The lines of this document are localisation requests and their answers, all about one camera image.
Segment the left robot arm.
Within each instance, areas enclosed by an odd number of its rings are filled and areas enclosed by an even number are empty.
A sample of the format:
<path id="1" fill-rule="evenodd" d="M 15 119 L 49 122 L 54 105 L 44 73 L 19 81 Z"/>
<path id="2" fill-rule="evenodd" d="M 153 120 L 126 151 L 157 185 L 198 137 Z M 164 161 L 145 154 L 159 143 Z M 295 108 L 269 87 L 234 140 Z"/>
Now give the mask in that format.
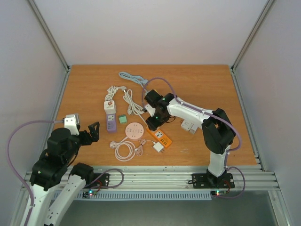
<path id="1" fill-rule="evenodd" d="M 51 201 L 79 149 L 99 140 L 99 127 L 100 124 L 95 122 L 89 125 L 89 130 L 78 135 L 73 135 L 67 128 L 58 128 L 51 133 L 47 148 L 32 168 L 30 199 L 21 225 L 59 225 L 78 192 L 94 184 L 93 167 L 78 163 L 72 168 L 64 189 L 54 202 Z"/>

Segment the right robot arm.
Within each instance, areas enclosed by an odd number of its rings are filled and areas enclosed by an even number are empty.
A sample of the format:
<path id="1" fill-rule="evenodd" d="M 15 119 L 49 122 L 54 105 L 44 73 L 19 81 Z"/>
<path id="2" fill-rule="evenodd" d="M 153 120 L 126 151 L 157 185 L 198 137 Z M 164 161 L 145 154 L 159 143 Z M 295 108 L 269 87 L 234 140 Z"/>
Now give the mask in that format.
<path id="1" fill-rule="evenodd" d="M 207 110 L 189 104 L 172 93 L 165 96 L 151 90 L 143 98 L 153 110 L 146 123 L 151 131 L 157 130 L 171 117 L 178 117 L 202 129 L 204 143 L 210 150 L 210 162 L 206 170 L 206 182 L 210 188 L 224 182 L 226 175 L 227 151 L 233 143 L 236 133 L 232 129 L 226 113 L 218 108 Z"/>

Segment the small white grey adapter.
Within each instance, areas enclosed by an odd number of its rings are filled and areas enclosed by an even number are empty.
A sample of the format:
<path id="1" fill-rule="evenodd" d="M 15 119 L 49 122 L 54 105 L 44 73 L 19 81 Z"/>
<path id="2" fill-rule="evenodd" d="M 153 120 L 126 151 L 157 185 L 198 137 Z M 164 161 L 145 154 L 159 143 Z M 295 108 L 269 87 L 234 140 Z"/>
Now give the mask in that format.
<path id="1" fill-rule="evenodd" d="M 195 125 L 195 124 L 193 124 L 192 127 L 191 127 L 191 129 L 190 129 L 190 133 L 191 133 L 191 134 L 195 134 L 196 131 L 197 131 L 197 129 L 198 129 L 198 126 Z"/>

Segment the orange power strip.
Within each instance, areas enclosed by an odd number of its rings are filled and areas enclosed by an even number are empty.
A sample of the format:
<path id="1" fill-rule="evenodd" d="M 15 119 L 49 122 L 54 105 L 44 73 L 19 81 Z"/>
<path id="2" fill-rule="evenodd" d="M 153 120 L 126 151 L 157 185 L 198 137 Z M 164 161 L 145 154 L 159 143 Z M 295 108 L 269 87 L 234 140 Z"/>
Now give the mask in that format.
<path id="1" fill-rule="evenodd" d="M 172 144 L 172 140 L 162 130 L 157 129 L 152 131 L 149 128 L 146 129 L 164 148 L 168 148 Z"/>

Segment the white cube socket with flower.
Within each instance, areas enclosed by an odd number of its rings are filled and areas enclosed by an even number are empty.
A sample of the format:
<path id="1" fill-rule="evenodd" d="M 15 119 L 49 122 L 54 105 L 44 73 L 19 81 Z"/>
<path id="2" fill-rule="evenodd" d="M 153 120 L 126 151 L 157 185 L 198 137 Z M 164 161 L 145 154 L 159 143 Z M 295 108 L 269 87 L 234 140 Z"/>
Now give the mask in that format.
<path id="1" fill-rule="evenodd" d="M 107 115 L 116 114 L 117 112 L 114 100 L 104 101 L 103 107 Z"/>

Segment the white USB charger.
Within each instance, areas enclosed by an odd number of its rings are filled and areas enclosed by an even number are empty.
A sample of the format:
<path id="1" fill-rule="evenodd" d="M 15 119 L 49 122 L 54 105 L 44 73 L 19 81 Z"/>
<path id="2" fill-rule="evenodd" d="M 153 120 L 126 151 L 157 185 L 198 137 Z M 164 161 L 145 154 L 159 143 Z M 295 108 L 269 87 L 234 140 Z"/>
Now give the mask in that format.
<path id="1" fill-rule="evenodd" d="M 164 146 L 160 142 L 156 142 L 153 146 L 156 152 L 160 153 L 164 150 Z"/>

